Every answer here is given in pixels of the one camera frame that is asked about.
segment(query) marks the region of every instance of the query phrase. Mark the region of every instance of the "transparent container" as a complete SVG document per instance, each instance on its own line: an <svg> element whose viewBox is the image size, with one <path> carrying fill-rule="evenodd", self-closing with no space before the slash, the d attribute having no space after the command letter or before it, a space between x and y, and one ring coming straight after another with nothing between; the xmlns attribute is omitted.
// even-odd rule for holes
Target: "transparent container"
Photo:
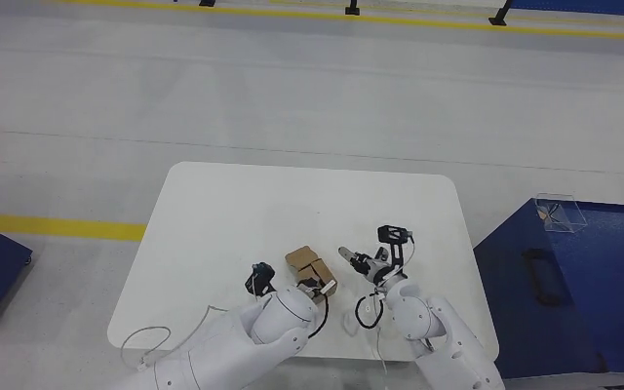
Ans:
<svg viewBox="0 0 624 390"><path fill-rule="evenodd" d="M571 195L537 194L535 207L546 231L576 233L587 226L585 216Z"/></svg>

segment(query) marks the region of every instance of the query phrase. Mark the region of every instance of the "cardboard box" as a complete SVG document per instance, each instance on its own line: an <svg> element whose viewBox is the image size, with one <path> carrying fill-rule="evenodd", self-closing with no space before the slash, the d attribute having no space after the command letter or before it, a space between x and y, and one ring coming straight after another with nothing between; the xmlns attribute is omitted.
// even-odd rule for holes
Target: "cardboard box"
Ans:
<svg viewBox="0 0 624 390"><path fill-rule="evenodd" d="M297 281L313 278L319 281L321 287L324 287L331 280L335 281L335 285L327 291L327 296L332 296L338 288L338 281L334 278L332 272L327 267L325 262L310 249L305 246L298 250L288 253L286 255L286 263L292 267L292 270L296 273ZM313 299L314 302L319 303L323 301L321 296L317 296Z"/></svg>

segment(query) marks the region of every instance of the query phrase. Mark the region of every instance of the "black handle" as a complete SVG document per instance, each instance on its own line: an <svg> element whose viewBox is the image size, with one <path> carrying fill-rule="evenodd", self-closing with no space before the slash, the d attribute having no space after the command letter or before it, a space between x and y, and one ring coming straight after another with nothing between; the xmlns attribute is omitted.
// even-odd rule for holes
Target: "black handle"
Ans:
<svg viewBox="0 0 624 390"><path fill-rule="evenodd" d="M537 269L535 268L535 262L538 260L546 261L546 255L547 252L540 249L529 249L522 253L523 258L526 261L526 266L528 267L528 273L530 275L533 288L535 289L535 299L537 299L537 301L544 306L561 306L562 298L560 296L544 291L543 285L537 274Z"/></svg>

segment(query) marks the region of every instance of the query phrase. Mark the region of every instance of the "black cable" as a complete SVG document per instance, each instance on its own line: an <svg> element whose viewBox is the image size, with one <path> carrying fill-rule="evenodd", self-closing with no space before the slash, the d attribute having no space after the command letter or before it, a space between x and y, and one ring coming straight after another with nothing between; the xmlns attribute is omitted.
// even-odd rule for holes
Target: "black cable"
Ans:
<svg viewBox="0 0 624 390"><path fill-rule="evenodd" d="M330 302L328 301L328 296L326 294L323 294L323 298L325 299L325 316L323 317L323 322L315 331L310 333L310 335L308 336L308 339L317 335L318 332L320 332L321 329L325 326L325 323L328 321L328 316L330 314Z"/></svg>
<svg viewBox="0 0 624 390"><path fill-rule="evenodd" d="M371 293L369 296L375 296L376 293ZM360 319L360 305L362 304L362 302L364 302L364 299L366 299L367 296L364 295L363 297L360 298L360 300L358 300L358 303L355 305L355 319L358 320L358 322L360 323L360 326L364 329L374 329L378 324L379 321L381 321L381 316L383 315L383 302L381 300L379 300L379 314L377 315L377 318L374 320L374 322L372 323L372 325L366 325L365 323L362 322L362 319Z"/></svg>

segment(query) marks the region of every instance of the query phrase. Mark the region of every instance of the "table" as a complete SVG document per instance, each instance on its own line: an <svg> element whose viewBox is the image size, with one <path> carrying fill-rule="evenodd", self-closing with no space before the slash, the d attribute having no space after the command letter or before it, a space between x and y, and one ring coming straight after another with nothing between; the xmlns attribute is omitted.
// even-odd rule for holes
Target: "table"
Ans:
<svg viewBox="0 0 624 390"><path fill-rule="evenodd" d="M342 327L373 286L337 253L374 255L376 228L413 231L406 273L426 293L445 296L495 358L498 342L453 183L441 175L179 163L171 168L108 327L119 347L133 331L167 326L162 348L183 340L206 305L251 303L244 283L253 263L273 266L273 286L295 282L285 254L309 245L338 281L325 328L300 356L377 359L376 331ZM323 305L319 306L320 315ZM208 320L218 313L210 313ZM391 316L380 323L385 360L411 361ZM164 331L143 332L131 348L151 348Z"/></svg>

